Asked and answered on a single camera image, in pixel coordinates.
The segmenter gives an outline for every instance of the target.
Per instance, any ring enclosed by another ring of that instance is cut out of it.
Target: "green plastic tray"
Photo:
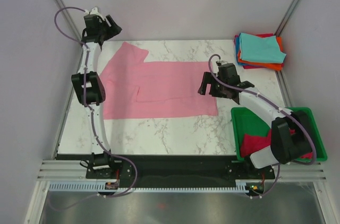
[[[307,107],[299,107],[299,108],[291,108],[288,109],[292,111],[302,110],[307,113],[312,127],[314,128],[314,135],[312,136],[315,148],[317,150],[317,162],[322,162],[327,160],[327,154],[325,151],[324,144],[322,143],[317,125],[315,123],[313,113],[311,109]],[[236,155],[239,161],[243,161],[244,158],[240,155],[240,147],[243,142],[243,138],[245,134],[249,135],[258,135],[258,136],[267,136],[269,132],[269,126],[260,119],[256,114],[254,114],[251,110],[245,107],[234,107],[231,110],[232,113],[232,121],[234,128],[234,136],[235,136],[235,145],[236,145]],[[297,159],[302,162],[308,162],[309,159]]]

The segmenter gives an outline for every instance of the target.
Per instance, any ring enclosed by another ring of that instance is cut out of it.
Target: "marble table surface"
[[[236,64],[232,40],[129,41],[149,50],[145,62],[208,61],[214,54]],[[100,74],[107,62],[122,45],[108,41],[98,61]],[[272,70],[244,70],[236,65],[242,81],[253,83],[263,94],[284,106],[283,98]],[[117,154],[222,154],[234,155],[235,141],[231,109],[238,105],[229,99],[217,99],[218,116],[201,115],[187,118],[116,119],[105,120],[107,139]],[[90,154],[91,133],[84,107],[73,94],[58,147],[58,154]]]

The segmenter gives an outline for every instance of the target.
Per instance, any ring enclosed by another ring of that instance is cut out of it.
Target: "red towel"
[[[243,138],[243,142],[240,149],[241,157],[244,158],[245,156],[248,156],[254,152],[257,152],[259,150],[262,150],[263,148],[270,146],[271,142],[271,130],[269,130],[269,133],[267,136],[257,136],[257,135],[248,135],[245,134]],[[311,159],[313,157],[313,153],[307,153],[303,155],[302,159]]]

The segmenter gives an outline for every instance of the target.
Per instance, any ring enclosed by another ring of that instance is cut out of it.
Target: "folded towel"
[[[280,51],[276,37],[261,38],[246,33],[240,34],[241,59],[258,63],[283,63],[286,54]]]
[[[262,68],[262,66],[247,65],[245,62],[239,61],[239,59],[237,58],[237,55],[239,54],[239,50],[240,50],[240,37],[238,35],[235,35],[234,44],[235,44],[236,62],[239,65],[241,65],[244,69]]]
[[[276,37],[276,41],[277,41],[278,45],[280,46],[280,50],[283,51],[283,46],[282,46],[282,39],[281,39],[281,37]],[[238,55],[237,55],[237,60],[238,60],[239,62],[242,62],[242,63],[245,63],[245,64],[250,64],[250,65],[258,65],[258,66],[266,67],[266,68],[273,69],[273,70],[276,70],[276,71],[281,71],[282,68],[283,68],[283,63],[277,64],[277,63],[257,63],[257,62],[249,62],[249,61],[244,61],[244,60],[242,60],[240,57],[241,57],[241,50],[239,50],[239,53],[238,53]]]

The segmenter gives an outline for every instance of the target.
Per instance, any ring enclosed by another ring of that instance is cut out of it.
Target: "pink shirt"
[[[104,119],[216,116],[216,99],[197,93],[208,62],[144,62],[148,51],[124,42],[107,63]]]

